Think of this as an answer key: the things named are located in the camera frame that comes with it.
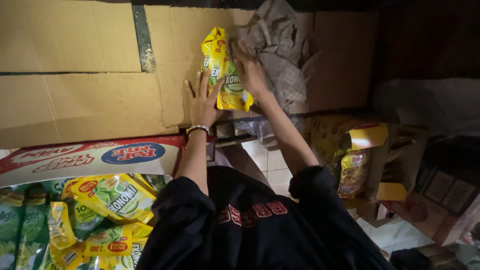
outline hand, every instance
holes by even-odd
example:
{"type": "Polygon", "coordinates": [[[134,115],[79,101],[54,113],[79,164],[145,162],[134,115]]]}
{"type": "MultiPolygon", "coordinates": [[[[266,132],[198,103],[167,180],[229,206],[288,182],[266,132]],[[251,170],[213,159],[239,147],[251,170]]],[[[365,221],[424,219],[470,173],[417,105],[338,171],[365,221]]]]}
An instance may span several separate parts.
{"type": "Polygon", "coordinates": [[[251,47],[241,40],[231,42],[232,59],[240,76],[240,81],[253,98],[259,99],[269,92],[262,64],[252,55],[251,47]]]}
{"type": "Polygon", "coordinates": [[[206,68],[203,75],[197,72],[197,79],[192,89],[192,84],[185,80],[185,87],[193,94],[190,103],[190,120],[193,125],[203,125],[207,128],[215,123],[215,121],[223,114],[222,110],[215,109],[215,102],[220,89],[222,88],[225,78],[217,81],[212,93],[208,95],[208,79],[210,77],[210,69],[206,68]]]}

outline black sleeve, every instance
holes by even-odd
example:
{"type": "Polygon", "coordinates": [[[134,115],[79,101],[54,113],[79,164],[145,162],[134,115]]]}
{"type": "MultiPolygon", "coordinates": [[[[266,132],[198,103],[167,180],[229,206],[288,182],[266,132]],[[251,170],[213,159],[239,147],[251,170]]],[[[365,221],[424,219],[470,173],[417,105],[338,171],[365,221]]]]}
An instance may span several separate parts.
{"type": "Polygon", "coordinates": [[[160,220],[135,269],[197,269],[208,261],[215,206],[195,182],[187,177],[169,182],[152,211],[160,220]]]}
{"type": "Polygon", "coordinates": [[[295,175],[289,191],[341,269],[394,269],[347,211],[334,184],[328,169],[315,166],[295,175]]]}

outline bracelet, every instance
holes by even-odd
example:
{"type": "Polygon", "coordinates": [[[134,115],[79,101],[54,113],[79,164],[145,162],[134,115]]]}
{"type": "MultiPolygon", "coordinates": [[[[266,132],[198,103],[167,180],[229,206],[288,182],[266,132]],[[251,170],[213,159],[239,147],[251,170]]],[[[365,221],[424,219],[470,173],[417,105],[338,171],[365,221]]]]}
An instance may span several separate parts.
{"type": "Polygon", "coordinates": [[[205,131],[207,133],[207,136],[210,135],[210,131],[208,130],[208,127],[206,127],[204,125],[194,125],[188,130],[187,136],[190,136],[190,133],[194,130],[197,130],[197,129],[201,129],[201,130],[205,131]]]}

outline person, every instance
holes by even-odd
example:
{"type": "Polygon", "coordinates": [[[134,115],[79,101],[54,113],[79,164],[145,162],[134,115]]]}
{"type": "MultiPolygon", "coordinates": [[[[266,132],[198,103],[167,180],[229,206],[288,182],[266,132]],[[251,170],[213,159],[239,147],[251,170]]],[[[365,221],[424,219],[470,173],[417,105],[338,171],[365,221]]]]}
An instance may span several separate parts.
{"type": "MultiPolygon", "coordinates": [[[[293,178],[298,203],[225,166],[206,165],[206,136],[189,133],[174,180],[152,205],[153,228],[136,269],[393,269],[345,209],[319,162],[265,83],[262,65],[233,43],[240,80],[268,118],[293,178]]],[[[208,96],[210,71],[197,73],[192,125],[210,127],[224,79],[208,96]]]]}

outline pop mie logo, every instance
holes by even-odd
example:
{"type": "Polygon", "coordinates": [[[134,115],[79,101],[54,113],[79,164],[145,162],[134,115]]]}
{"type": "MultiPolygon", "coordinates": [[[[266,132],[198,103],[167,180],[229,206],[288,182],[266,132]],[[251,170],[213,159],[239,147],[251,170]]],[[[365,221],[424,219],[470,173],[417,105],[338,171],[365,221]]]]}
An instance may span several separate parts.
{"type": "Polygon", "coordinates": [[[156,160],[165,154],[165,148],[156,143],[136,143],[107,151],[102,161],[109,164],[132,164],[156,160]]]}

